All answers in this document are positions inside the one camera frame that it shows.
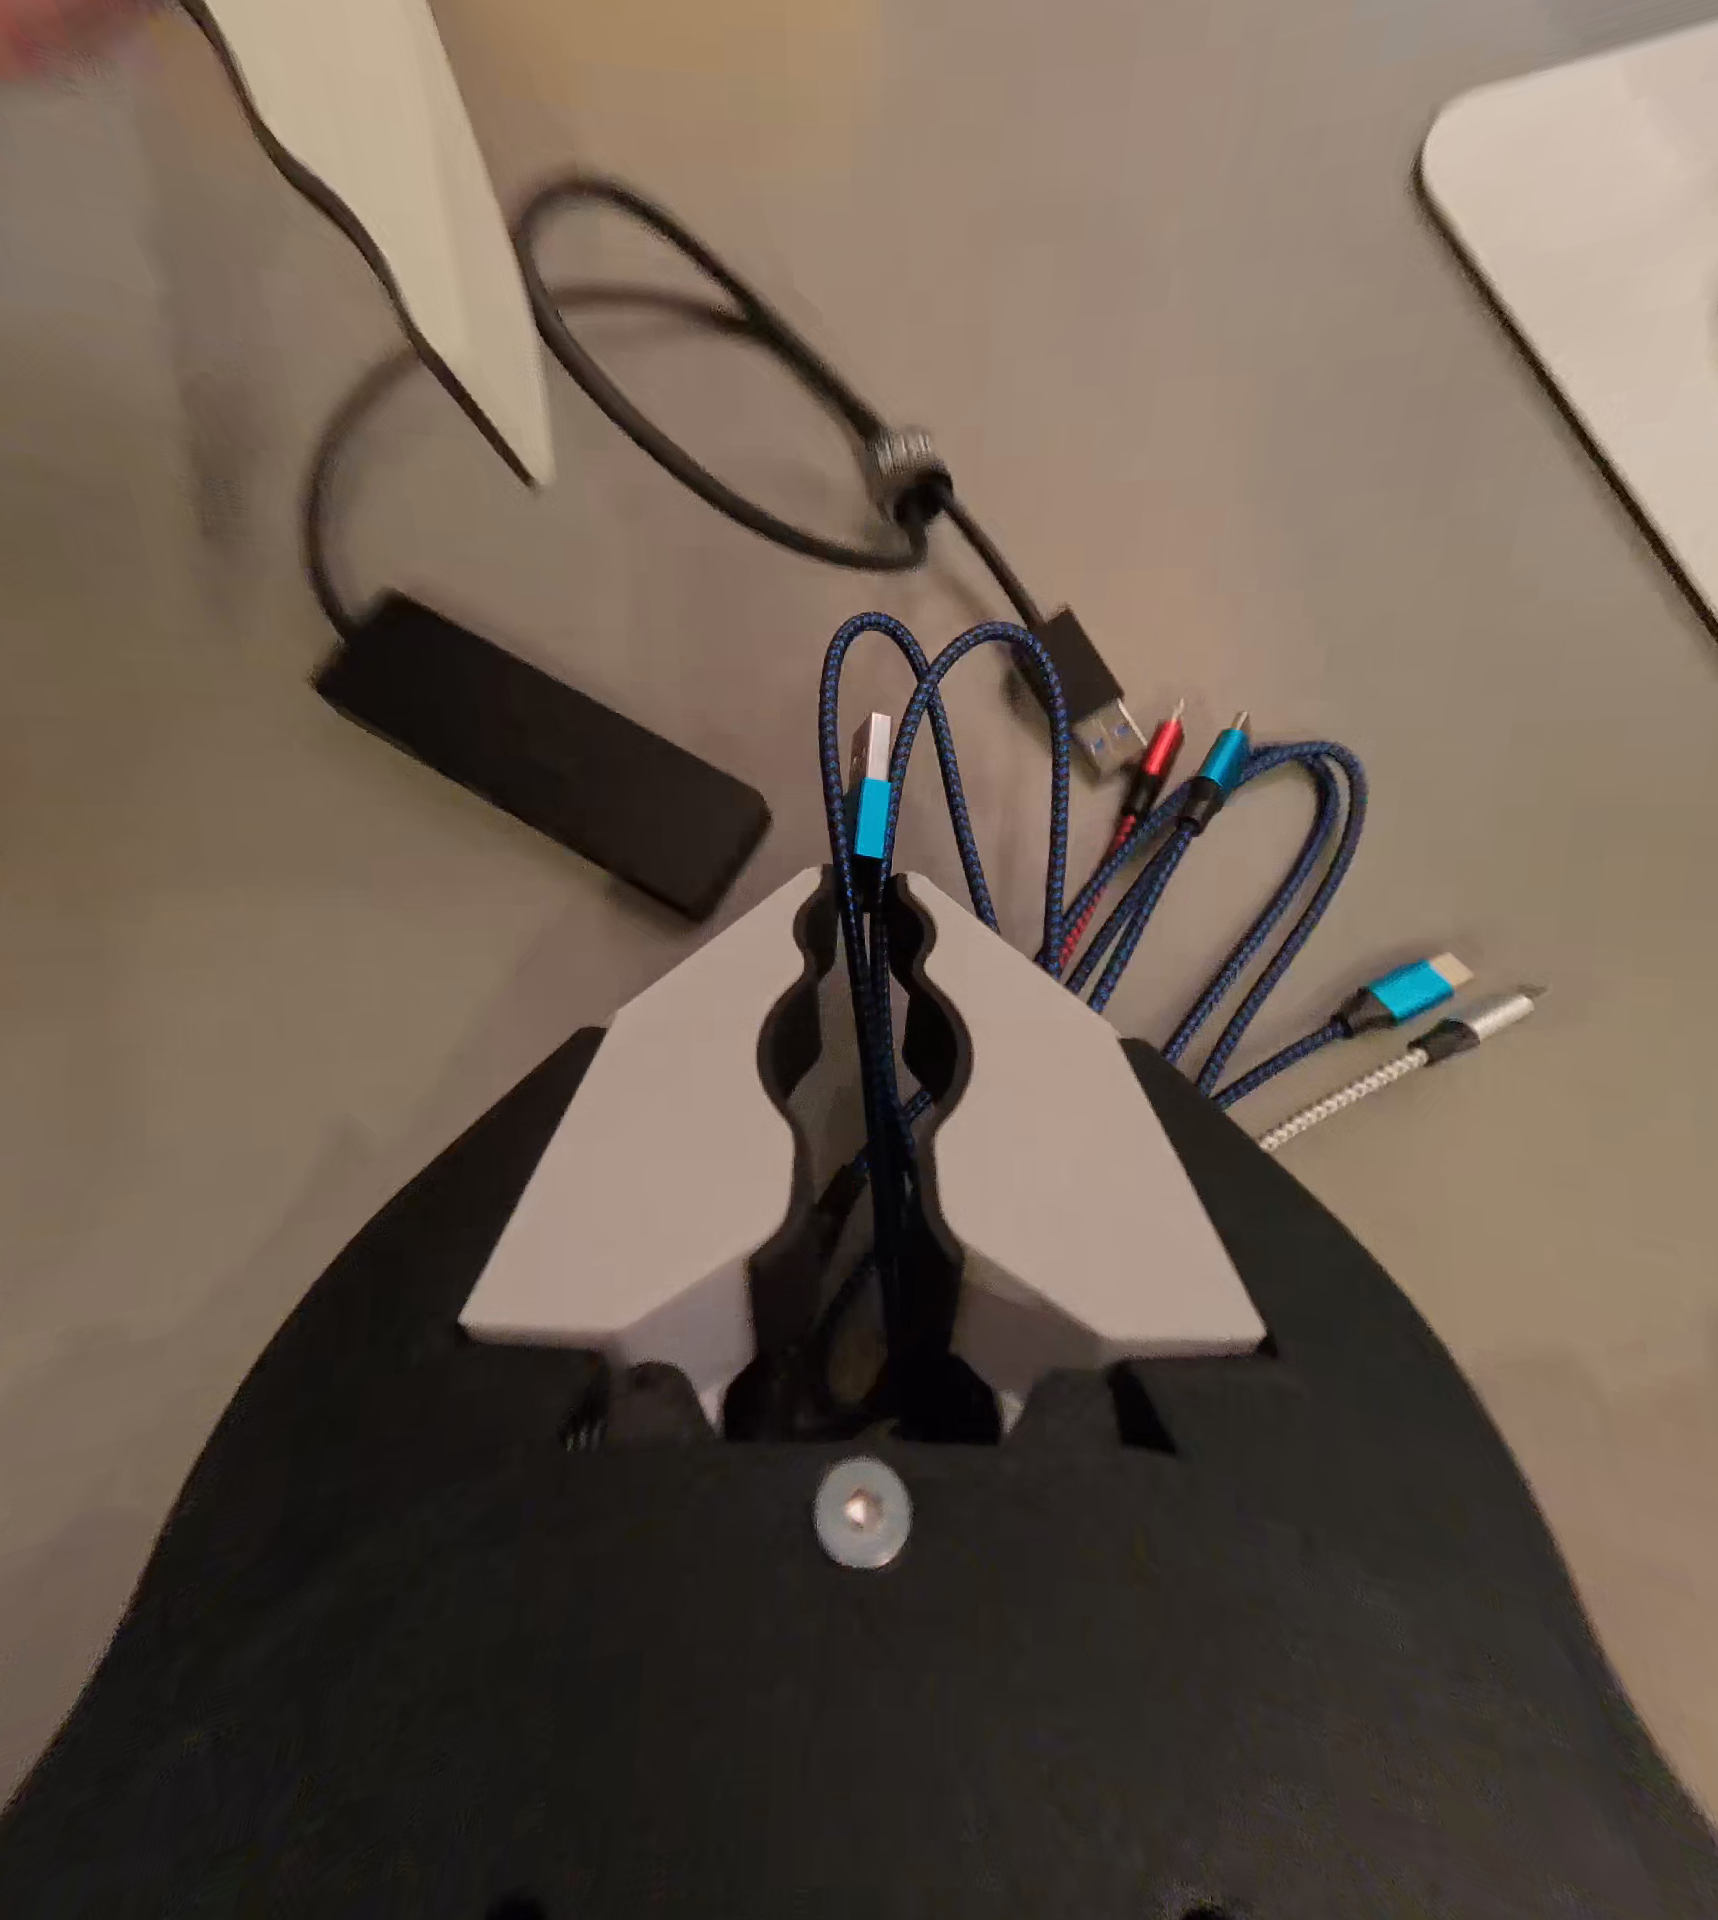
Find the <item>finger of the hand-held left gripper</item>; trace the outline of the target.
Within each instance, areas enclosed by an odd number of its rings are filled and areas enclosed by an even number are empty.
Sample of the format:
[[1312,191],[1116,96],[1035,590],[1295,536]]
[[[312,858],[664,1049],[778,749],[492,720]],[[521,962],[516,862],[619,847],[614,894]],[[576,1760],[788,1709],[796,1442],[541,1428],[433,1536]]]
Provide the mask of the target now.
[[280,171],[361,250],[417,356],[530,487],[555,481],[541,337],[427,2],[187,3]]

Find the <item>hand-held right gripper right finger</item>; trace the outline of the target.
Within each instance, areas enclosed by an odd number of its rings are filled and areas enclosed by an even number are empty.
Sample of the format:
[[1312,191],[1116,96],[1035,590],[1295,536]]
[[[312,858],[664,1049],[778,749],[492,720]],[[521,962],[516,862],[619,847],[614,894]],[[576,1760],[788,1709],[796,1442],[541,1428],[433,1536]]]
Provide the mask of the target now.
[[1054,1373],[1257,1356],[1267,1325],[1121,1033],[927,876],[891,883],[901,1056],[933,1097],[947,1345],[1004,1428]]

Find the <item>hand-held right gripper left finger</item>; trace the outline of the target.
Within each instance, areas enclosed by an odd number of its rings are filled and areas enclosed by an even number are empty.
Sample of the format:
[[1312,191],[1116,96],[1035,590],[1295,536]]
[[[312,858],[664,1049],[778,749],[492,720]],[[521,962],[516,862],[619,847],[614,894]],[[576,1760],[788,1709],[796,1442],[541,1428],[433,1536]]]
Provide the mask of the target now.
[[461,1309],[478,1341],[681,1372],[712,1426],[814,1315],[810,1134],[840,947],[807,867],[619,1007]]

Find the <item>white document stand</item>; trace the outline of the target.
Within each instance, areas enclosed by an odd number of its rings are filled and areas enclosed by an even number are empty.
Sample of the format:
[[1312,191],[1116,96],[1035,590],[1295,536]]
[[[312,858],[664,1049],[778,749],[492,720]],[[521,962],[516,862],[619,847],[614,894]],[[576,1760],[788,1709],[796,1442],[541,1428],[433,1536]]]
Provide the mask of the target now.
[[1471,88],[1419,184],[1718,641],[1718,17]]

